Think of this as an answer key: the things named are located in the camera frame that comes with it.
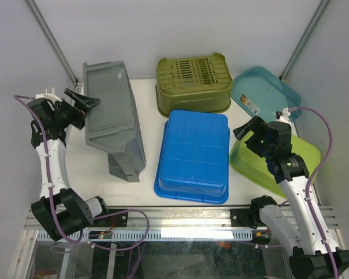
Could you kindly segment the grey plastic storage bin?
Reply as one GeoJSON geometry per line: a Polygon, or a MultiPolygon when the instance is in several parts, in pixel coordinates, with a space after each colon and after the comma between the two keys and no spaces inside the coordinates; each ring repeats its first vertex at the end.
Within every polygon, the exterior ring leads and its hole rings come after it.
{"type": "Polygon", "coordinates": [[[86,118],[86,144],[107,154],[110,175],[139,182],[146,157],[125,63],[85,63],[83,81],[84,95],[100,100],[86,118]]]}

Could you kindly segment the lime green plastic tub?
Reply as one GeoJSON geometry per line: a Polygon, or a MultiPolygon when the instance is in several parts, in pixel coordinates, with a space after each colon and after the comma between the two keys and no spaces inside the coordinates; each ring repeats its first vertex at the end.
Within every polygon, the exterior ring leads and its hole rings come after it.
{"type": "MultiPolygon", "coordinates": [[[[232,169],[260,187],[284,198],[283,191],[276,183],[274,176],[268,171],[265,158],[259,157],[247,148],[245,142],[252,135],[252,132],[248,132],[243,139],[237,140],[233,145],[229,156],[232,169]]],[[[291,144],[293,146],[292,151],[304,159],[308,171],[312,173],[320,163],[318,149],[295,135],[291,136],[291,144]]]]}

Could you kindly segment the olive green slotted basket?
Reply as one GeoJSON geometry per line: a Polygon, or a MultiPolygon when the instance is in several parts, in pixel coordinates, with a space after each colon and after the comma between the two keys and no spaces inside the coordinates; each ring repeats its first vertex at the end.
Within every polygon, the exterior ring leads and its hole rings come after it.
{"type": "Polygon", "coordinates": [[[231,105],[233,80],[221,53],[162,58],[156,67],[156,102],[162,116],[173,110],[222,113],[231,105]]]}

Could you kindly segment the blue plastic tub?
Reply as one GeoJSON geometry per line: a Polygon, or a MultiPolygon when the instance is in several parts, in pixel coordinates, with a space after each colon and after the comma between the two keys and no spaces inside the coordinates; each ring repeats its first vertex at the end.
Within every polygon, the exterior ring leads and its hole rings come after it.
{"type": "Polygon", "coordinates": [[[228,118],[174,110],[163,131],[154,182],[161,198],[223,204],[229,198],[228,118]]]}

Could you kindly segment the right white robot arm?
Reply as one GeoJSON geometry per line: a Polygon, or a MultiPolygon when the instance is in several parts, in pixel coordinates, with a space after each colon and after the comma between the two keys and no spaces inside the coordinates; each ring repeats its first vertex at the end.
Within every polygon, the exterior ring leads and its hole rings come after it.
{"type": "Polygon", "coordinates": [[[339,278],[349,267],[349,251],[342,250],[331,236],[310,193],[309,171],[303,158],[292,151],[291,126],[280,121],[267,123],[255,116],[233,130],[237,140],[249,132],[247,148],[265,159],[296,224],[290,223],[271,196],[252,199],[238,221],[251,228],[267,226],[285,248],[295,278],[339,278]]]}

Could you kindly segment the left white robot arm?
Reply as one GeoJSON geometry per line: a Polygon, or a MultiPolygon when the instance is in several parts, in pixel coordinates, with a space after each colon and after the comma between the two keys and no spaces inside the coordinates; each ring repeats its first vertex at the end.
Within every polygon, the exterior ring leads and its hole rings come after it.
{"type": "Polygon", "coordinates": [[[66,129],[84,128],[88,112],[100,99],[68,88],[64,93],[73,104],[48,92],[25,104],[33,117],[31,145],[39,156],[42,177],[40,199],[31,204],[31,211],[54,241],[70,241],[72,234],[94,223],[103,226],[110,219],[100,196],[85,201],[71,188],[66,169],[66,129]]]}

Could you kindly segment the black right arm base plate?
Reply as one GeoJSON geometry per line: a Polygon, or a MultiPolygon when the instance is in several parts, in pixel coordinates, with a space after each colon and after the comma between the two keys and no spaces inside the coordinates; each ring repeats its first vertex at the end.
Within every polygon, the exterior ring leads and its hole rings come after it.
{"type": "Polygon", "coordinates": [[[249,227],[256,230],[265,226],[258,216],[258,211],[251,208],[231,209],[230,221],[232,227],[249,227]]]}

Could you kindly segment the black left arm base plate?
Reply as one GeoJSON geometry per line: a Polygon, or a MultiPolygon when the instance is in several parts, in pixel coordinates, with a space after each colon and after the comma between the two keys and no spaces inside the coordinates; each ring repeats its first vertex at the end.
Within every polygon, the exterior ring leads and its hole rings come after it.
{"type": "Polygon", "coordinates": [[[108,209],[94,218],[93,227],[125,228],[129,219],[124,209],[108,209]]]}

